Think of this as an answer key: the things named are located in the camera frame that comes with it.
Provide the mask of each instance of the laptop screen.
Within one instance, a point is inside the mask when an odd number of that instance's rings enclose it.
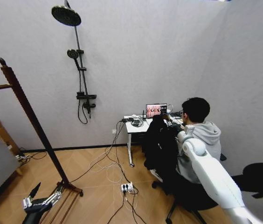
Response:
[[[147,104],[146,118],[153,118],[154,115],[165,115],[167,112],[167,104]]]

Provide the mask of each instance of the gray wall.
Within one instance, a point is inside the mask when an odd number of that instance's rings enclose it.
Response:
[[[66,56],[76,47],[74,32],[50,14],[62,1],[12,2],[0,0],[0,56],[53,147],[110,144],[123,115],[154,102],[178,110],[186,98],[202,96],[222,129],[228,172],[263,161],[263,1],[72,0],[83,21],[89,92],[98,95],[86,126],[76,117],[78,76]],[[42,148],[10,90],[0,91],[0,119],[19,146]],[[126,141],[123,133],[119,142]],[[263,199],[243,195],[263,219]]]
[[[216,1],[71,0],[83,21],[78,31],[89,93],[97,94],[93,118],[82,125],[78,73],[66,55],[76,48],[74,30],[50,12],[62,3],[0,0],[0,56],[17,74],[53,147],[110,144],[116,122],[141,114],[146,103],[180,109],[184,95],[195,93],[221,24],[215,18],[226,7]],[[0,91],[0,119],[19,146],[43,148],[11,90]],[[126,132],[118,142],[127,142]]]
[[[263,1],[228,4],[196,95],[209,100],[222,130],[228,172],[263,162]],[[263,199],[251,195],[243,193],[244,201],[263,220]]]

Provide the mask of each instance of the wooden floor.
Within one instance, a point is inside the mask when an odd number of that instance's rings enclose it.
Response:
[[[57,151],[60,160],[69,180],[74,180],[89,168],[89,163],[98,157],[104,148],[80,149]],[[135,167],[131,168],[128,162],[126,147],[118,147],[118,157],[125,169],[126,177],[139,189],[138,205],[136,212],[148,224],[165,224],[165,218],[173,204],[173,196],[166,196],[160,189],[153,189],[151,184],[156,180],[154,176],[144,167],[144,155],[141,147],[133,146],[133,159]],[[106,166],[110,160],[105,158],[99,162],[100,166]],[[31,160],[22,168],[23,176],[15,175],[11,183],[0,196],[0,220],[4,224],[22,223],[25,212],[22,208],[22,199],[26,197],[31,189],[41,182],[40,189],[35,198],[47,197],[55,188],[56,182],[60,181],[60,176],[55,169],[49,156],[41,160]],[[98,171],[100,167],[93,167],[92,171]],[[111,167],[108,170],[108,178],[118,181],[121,178],[120,170]],[[112,183],[107,178],[107,171],[103,169],[97,173],[88,172],[74,184],[82,188],[83,197],[78,197],[63,223],[65,224],[106,224],[114,212],[122,204],[122,193],[120,192],[120,182]],[[50,223],[55,211],[62,204],[69,191],[64,191],[62,199],[48,213],[42,223]],[[53,223],[60,223],[60,220],[69,206],[74,194],[70,194],[63,208],[55,217]],[[132,202],[132,195],[127,199]],[[112,219],[110,224],[130,224],[133,220],[131,207],[127,204]],[[210,210],[200,211],[208,224],[229,224],[228,218],[222,209],[217,206]],[[181,206],[177,207],[172,215],[174,224],[199,224],[197,219],[185,211]]]

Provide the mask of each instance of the baseboard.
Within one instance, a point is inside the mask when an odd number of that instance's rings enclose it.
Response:
[[[141,145],[140,142],[133,142],[131,144],[132,146],[139,146]],[[107,148],[110,147],[111,145],[99,145],[99,146],[77,146],[77,147],[63,147],[63,148],[53,148],[54,151],[61,151],[61,150],[73,150],[73,149],[85,149],[85,148]],[[116,144],[113,145],[115,146],[126,146],[126,143],[123,144]],[[37,153],[37,152],[46,152],[47,150],[42,148],[42,149],[31,149],[31,150],[20,150],[21,153]]]

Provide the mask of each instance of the white desk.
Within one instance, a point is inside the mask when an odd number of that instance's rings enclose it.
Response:
[[[176,123],[180,122],[179,120],[177,120],[175,118],[172,118],[171,116],[170,116],[170,119],[173,120],[173,122],[176,122]],[[128,158],[129,158],[129,162],[130,162],[130,166],[131,167],[135,166],[133,164],[133,162],[132,162],[132,151],[131,151],[132,134],[147,132],[151,122],[152,122],[152,119],[146,119],[146,120],[143,121],[143,126],[141,126],[141,127],[134,127],[131,124],[131,122],[127,122],[125,124],[126,130],[127,130],[127,133],[128,133],[127,152],[128,152]]]

